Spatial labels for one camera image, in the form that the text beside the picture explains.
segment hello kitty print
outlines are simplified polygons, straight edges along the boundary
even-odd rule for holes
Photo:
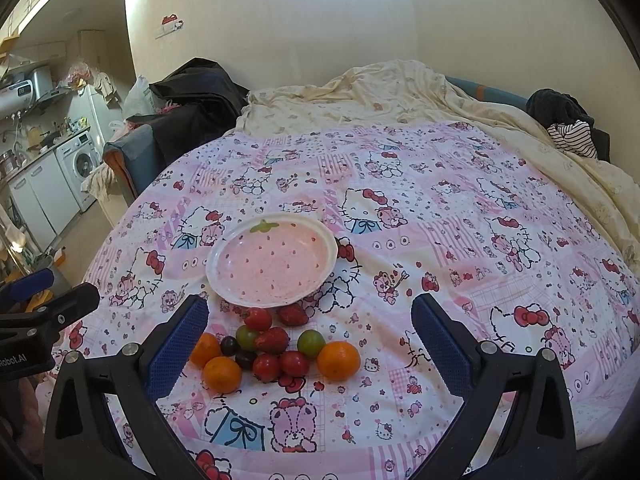
[[[324,222],[337,246],[331,275],[300,299],[308,325],[286,327],[291,347],[312,328],[351,342],[362,367],[342,383],[315,365],[270,384],[245,373],[238,392],[221,396],[187,364],[158,407],[212,478],[411,476],[460,407],[411,325],[412,299],[423,292],[505,352],[551,348],[577,424],[581,403],[640,343],[636,279],[526,160],[466,123],[358,126],[264,140],[234,134],[173,163],[88,269],[100,307],[67,329],[50,380],[72,349],[100,356],[141,342],[188,294],[206,298],[208,332],[234,334],[243,309],[210,291],[207,258],[238,222],[279,211]],[[116,400],[110,408],[144,466]]]

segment dark purple fruit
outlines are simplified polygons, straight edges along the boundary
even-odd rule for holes
[[[240,345],[238,344],[238,340],[232,335],[228,335],[220,341],[220,351],[223,356],[231,357],[235,355],[239,349]]]
[[[249,352],[247,350],[239,350],[236,354],[236,363],[242,370],[252,370],[254,368],[255,358],[258,354],[255,352]]]

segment pink strawberry plate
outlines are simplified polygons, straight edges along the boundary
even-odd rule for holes
[[[243,221],[214,245],[207,279],[229,303],[281,306],[318,290],[336,254],[334,235],[318,220],[270,213]]]

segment orange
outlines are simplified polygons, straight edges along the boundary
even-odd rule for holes
[[[214,357],[222,355],[220,350],[220,343],[216,339],[216,336],[205,332],[200,336],[195,348],[191,351],[189,361],[195,364],[198,368],[204,368],[204,365],[211,361]]]
[[[229,357],[214,357],[202,371],[207,386],[219,394],[230,394],[238,389],[242,381],[242,370]]]
[[[322,347],[316,358],[318,370],[331,381],[343,381],[360,368],[360,353],[351,343],[332,341]]]

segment bowl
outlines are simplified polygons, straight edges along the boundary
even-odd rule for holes
[[[229,303],[268,308],[318,290],[334,269],[337,244],[322,222],[296,213],[244,220],[207,259],[212,290]]]

